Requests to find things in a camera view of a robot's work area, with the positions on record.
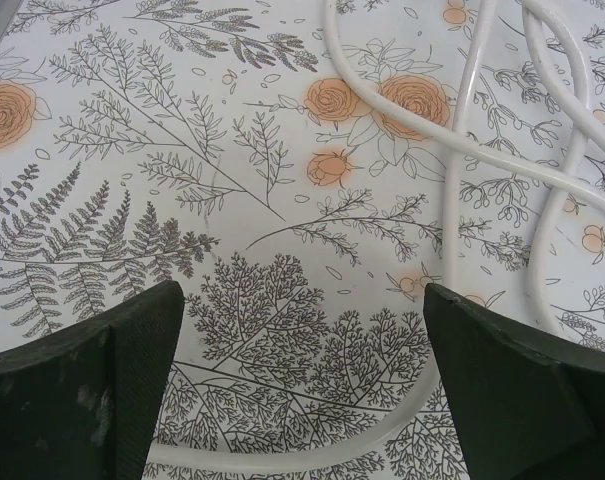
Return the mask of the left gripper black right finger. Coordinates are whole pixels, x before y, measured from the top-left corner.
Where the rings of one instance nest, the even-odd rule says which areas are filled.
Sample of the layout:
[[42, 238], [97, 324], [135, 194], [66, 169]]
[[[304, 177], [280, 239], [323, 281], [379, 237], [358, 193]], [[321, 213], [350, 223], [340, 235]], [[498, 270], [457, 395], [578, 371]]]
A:
[[425, 290], [428, 337], [473, 479], [605, 479], [605, 353]]

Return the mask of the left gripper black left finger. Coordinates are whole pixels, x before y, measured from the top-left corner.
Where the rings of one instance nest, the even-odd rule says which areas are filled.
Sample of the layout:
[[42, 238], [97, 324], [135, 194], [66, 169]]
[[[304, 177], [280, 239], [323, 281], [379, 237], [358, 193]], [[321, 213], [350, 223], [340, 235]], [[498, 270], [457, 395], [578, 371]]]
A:
[[164, 281], [0, 353], [0, 479], [141, 478], [183, 311]]

